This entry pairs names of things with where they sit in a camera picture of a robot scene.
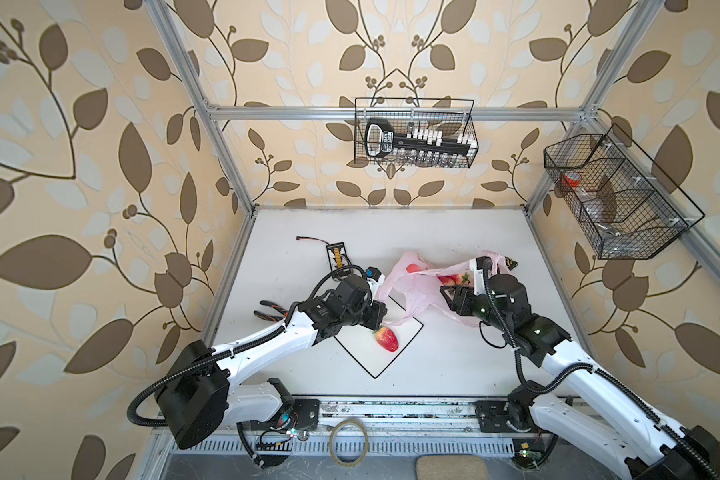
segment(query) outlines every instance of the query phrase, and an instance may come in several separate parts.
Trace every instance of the white tabletop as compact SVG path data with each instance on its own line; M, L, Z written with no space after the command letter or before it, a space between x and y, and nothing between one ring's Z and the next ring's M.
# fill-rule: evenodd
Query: white tabletop
M406 250L420 253L436 266L460 263L480 250L498 252L519 263L513 274L525 284L533 312L549 317L576 338L519 210L263 210L256 218L215 343L268 326L252 314L266 311L260 300L287 308L307 298L329 272L325 245L296 240L297 235L344 242L355 264L376 266L384 274ZM403 295L393 291L392 296L404 305ZM491 348L477 329L432 308L417 319L424 327L377 379L329 339L279 360L246 383L279 378L291 394L325 396L504 396L519 385L509 348ZM504 343L497 330L484 327L484 332L493 343ZM551 380L525 359L524 371L539 383ZM556 392L569 393L564 386Z

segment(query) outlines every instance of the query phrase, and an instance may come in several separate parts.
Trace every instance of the plastic bag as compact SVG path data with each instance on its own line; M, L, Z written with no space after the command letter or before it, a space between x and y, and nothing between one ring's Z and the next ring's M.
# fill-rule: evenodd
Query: plastic bag
M491 275L509 273L509 268L507 268L508 259L504 255L482 250L474 258L480 256L488 256L493 261ZM472 272L469 269L469 260L448 268L434 268L416 252L405 252L392 268L392 272L386 276L376 295L376 300L381 302L384 302L389 297L392 289L405 295L405 316L402 320L390 322L385 320L383 323L386 325L399 325L432 305L453 320L467 326L478 326L480 320L477 317L460 316L455 312L451 312L445 298L440 293L440 287L443 284L452 284L441 279L456 275L461 278L461 284L466 284L465 282L471 284Z

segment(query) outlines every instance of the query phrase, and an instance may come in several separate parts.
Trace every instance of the wallpaper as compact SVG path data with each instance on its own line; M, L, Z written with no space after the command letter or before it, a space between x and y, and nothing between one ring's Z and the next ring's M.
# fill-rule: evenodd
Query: wallpaper
M205 322L242 212L174 71L135 2L0 1L0 478L132 474Z
M354 158L354 127L311 121L222 122L227 144L261 206L520 206L544 172L542 150L560 122L477 122L472 167L417 168Z
M720 0L666 2L622 75L601 114L701 206L707 218L697 228L720 245ZM652 260L594 260L554 192L534 218L603 365L720 440L716 282L679 242Z
M636 0L168 0L212 104L581 105Z

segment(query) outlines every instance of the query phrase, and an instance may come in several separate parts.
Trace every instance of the black wire mesh basket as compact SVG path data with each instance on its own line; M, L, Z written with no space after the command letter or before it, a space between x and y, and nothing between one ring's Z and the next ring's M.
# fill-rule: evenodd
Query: black wire mesh basket
M626 154L643 155L644 174ZM704 218L699 206L617 124L544 149L544 168L601 260L648 260ZM684 214L676 204L684 204Z
M472 100L451 98L356 98L355 159L470 168L480 149L473 106Z

